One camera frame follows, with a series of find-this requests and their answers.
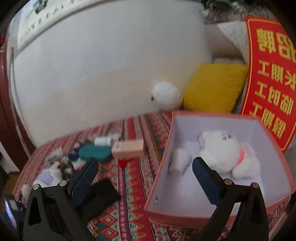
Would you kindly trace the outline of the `white plush dog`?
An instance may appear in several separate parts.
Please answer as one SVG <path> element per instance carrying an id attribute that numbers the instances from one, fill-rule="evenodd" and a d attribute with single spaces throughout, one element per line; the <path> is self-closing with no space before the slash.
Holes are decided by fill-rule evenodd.
<path id="1" fill-rule="evenodd" d="M 230 173 L 235 179 L 250 179 L 261 171 L 254 148 L 223 130 L 198 135 L 200 157 L 219 174 Z"/>

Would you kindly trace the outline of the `navy blue sock bundle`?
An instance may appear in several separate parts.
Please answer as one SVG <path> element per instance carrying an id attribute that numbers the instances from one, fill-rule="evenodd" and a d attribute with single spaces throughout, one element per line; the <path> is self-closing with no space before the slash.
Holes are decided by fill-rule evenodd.
<path id="1" fill-rule="evenodd" d="M 73 148 L 67 154 L 67 157 L 70 161 L 76 161 L 79 158 L 79 150 L 84 146 L 83 143 L 75 143 Z"/>

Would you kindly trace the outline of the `small red heart object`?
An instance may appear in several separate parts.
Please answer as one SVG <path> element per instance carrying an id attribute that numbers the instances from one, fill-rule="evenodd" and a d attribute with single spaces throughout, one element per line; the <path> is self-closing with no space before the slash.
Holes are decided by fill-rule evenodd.
<path id="1" fill-rule="evenodd" d="M 129 162 L 131 162 L 133 158 L 118 158 L 118 166 L 119 168 L 125 168 Z"/>

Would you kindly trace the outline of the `patterned red bedspread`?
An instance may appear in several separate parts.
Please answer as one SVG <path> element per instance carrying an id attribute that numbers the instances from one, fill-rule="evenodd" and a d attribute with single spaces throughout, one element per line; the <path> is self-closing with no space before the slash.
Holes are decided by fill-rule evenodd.
<path id="1" fill-rule="evenodd" d="M 69 153 L 90 134 L 118 131 L 127 140 L 143 139 L 144 156 L 125 168 L 116 160 L 107 163 L 102 177 L 111 179 L 121 200 L 89 224 L 98 240 L 185 240 L 186 228 L 203 227 L 215 206 L 188 167 L 184 174 L 168 173 L 171 151 L 184 148 L 195 158 L 199 154 L 198 135 L 209 130 L 225 130 L 250 144 L 261 162 L 257 183 L 273 227 L 295 191 L 291 171 L 272 135 L 255 118 L 239 115 L 201 114 L 190 111 L 159 111 L 107 123 L 90 130 L 51 141 L 37 149 L 24 166 L 14 195 L 23 185 L 32 185 L 45 168 L 45 158 L 56 148 Z"/>

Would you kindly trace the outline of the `beige long carton box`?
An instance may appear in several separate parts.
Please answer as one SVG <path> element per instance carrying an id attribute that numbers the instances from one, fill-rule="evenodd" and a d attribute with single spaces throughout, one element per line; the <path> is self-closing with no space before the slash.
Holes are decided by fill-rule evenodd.
<path id="1" fill-rule="evenodd" d="M 111 148 L 114 158 L 136 158 L 145 155 L 144 140 L 126 140 L 115 142 Z"/>

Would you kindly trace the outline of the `white ribbed cup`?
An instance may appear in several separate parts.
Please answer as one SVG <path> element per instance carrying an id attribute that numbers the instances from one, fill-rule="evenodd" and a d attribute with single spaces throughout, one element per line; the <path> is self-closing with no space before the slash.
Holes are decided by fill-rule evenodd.
<path id="1" fill-rule="evenodd" d="M 191 155 L 186 150 L 181 148 L 175 149 L 171 154 L 168 172 L 181 175 L 191 160 Z"/>

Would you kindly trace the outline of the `beige pillow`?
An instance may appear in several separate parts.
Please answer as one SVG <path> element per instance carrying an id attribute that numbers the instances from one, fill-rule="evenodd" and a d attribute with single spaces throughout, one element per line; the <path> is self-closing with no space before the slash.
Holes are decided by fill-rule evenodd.
<path id="1" fill-rule="evenodd" d="M 217 25 L 205 25 L 205 36 L 213 63 L 245 64 L 241 51 L 222 33 Z"/>

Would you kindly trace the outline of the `red banner yellow characters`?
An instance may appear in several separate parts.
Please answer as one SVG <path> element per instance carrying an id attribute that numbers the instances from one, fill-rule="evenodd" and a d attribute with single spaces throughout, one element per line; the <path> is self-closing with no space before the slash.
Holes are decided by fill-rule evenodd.
<path id="1" fill-rule="evenodd" d="M 245 20 L 249 73 L 240 113 L 258 118 L 285 152 L 295 136 L 295 47 L 277 20 Z"/>

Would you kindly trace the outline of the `clear plastic card box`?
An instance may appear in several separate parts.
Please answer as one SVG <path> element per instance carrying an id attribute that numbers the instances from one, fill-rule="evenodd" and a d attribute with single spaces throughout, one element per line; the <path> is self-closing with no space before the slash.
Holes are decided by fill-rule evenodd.
<path id="1" fill-rule="evenodd" d="M 61 147 L 53 150 L 48 156 L 46 156 L 45 161 L 46 162 L 51 162 L 58 160 L 63 157 L 63 150 Z"/>

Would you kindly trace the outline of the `black knit gloves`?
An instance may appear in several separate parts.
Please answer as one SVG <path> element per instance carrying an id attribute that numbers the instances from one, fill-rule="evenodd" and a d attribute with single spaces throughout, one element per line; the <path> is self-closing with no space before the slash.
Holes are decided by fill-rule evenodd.
<path id="1" fill-rule="evenodd" d="M 108 207 L 121 199 L 109 178 L 101 179 L 88 189 L 83 201 L 75 207 L 84 223 L 97 218 Z"/>

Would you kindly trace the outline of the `white round plush ball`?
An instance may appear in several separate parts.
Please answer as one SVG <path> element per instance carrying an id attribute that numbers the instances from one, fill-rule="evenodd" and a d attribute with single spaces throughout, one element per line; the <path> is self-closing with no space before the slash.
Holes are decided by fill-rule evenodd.
<path id="1" fill-rule="evenodd" d="M 151 101 L 163 110 L 179 109 L 183 94 L 170 82 L 158 82 L 152 90 Z"/>

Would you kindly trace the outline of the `yellow cushion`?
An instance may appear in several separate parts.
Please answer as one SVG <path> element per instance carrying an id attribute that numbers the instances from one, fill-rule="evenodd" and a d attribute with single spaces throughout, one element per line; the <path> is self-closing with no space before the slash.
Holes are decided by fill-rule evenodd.
<path id="1" fill-rule="evenodd" d="M 183 109 L 210 113 L 230 113 L 247 79 L 248 67 L 242 64 L 203 64 L 190 80 Z"/>

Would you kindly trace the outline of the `teal cylindrical case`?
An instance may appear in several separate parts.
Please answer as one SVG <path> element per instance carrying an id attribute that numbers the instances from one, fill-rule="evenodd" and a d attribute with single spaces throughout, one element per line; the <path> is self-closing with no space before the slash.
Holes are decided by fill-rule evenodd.
<path id="1" fill-rule="evenodd" d="M 99 161 L 109 161 L 112 158 L 110 147 L 95 145 L 84 145 L 79 149 L 78 155 L 83 160 L 95 159 Z"/>

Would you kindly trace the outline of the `beige yarn ball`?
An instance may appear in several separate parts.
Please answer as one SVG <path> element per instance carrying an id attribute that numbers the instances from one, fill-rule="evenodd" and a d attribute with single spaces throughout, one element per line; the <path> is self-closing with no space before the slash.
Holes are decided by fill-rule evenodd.
<path id="1" fill-rule="evenodd" d="M 24 184 L 21 188 L 21 194 L 22 194 L 23 198 L 28 200 L 28 198 L 30 196 L 30 192 L 31 192 L 30 186 L 27 184 Z"/>

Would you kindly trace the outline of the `brown hair claw clip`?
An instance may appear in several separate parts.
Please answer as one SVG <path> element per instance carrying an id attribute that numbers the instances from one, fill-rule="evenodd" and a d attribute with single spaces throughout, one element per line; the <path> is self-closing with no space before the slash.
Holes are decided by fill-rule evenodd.
<path id="1" fill-rule="evenodd" d="M 70 179 L 75 172 L 72 162 L 69 160 L 68 157 L 62 157 L 59 160 L 59 162 L 60 162 L 59 169 L 62 172 L 63 179 L 64 180 Z"/>

